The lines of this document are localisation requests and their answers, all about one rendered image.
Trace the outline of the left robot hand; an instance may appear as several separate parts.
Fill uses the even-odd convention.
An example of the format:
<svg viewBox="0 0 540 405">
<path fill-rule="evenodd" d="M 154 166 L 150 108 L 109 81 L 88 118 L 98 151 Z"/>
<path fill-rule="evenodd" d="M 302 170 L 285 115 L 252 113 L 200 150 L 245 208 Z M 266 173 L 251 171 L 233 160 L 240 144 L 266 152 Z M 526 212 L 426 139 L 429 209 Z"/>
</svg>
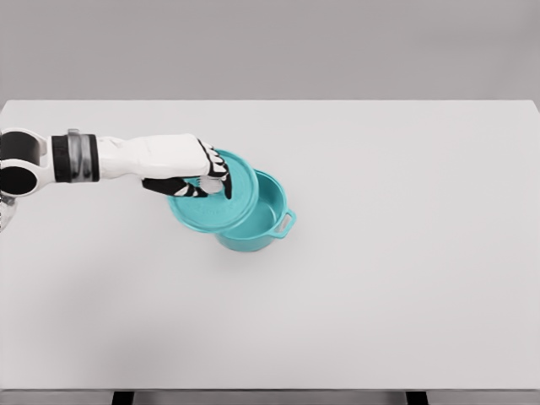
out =
<svg viewBox="0 0 540 405">
<path fill-rule="evenodd" d="M 232 198 L 230 169 L 210 145 L 192 134 L 156 135 L 133 140 L 143 188 L 172 197 Z"/>
</svg>

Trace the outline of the teal pot lid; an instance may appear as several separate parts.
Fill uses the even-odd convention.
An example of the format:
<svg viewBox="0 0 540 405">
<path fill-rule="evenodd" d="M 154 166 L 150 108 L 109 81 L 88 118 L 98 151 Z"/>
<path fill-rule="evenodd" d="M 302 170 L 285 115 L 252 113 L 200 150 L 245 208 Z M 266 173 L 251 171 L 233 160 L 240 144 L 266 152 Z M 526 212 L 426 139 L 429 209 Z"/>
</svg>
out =
<svg viewBox="0 0 540 405">
<path fill-rule="evenodd" d="M 243 222 L 254 210 L 259 186 L 257 175 L 239 155 L 218 149 L 229 167 L 231 199 L 224 190 L 208 197 L 167 197 L 176 219 L 186 227 L 203 233 L 221 233 Z"/>
</svg>

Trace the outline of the teal pot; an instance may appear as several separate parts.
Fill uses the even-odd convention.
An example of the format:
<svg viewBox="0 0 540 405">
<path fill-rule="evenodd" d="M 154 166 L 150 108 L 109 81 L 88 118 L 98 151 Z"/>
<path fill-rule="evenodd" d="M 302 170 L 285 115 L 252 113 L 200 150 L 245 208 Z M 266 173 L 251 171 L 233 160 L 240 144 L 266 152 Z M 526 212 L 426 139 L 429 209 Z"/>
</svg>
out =
<svg viewBox="0 0 540 405">
<path fill-rule="evenodd" d="M 259 196 L 254 210 L 240 225 L 215 235 L 220 245 L 232 251 L 260 251 L 274 240 L 286 237 L 296 221 L 279 181 L 264 171 L 255 173 Z"/>
</svg>

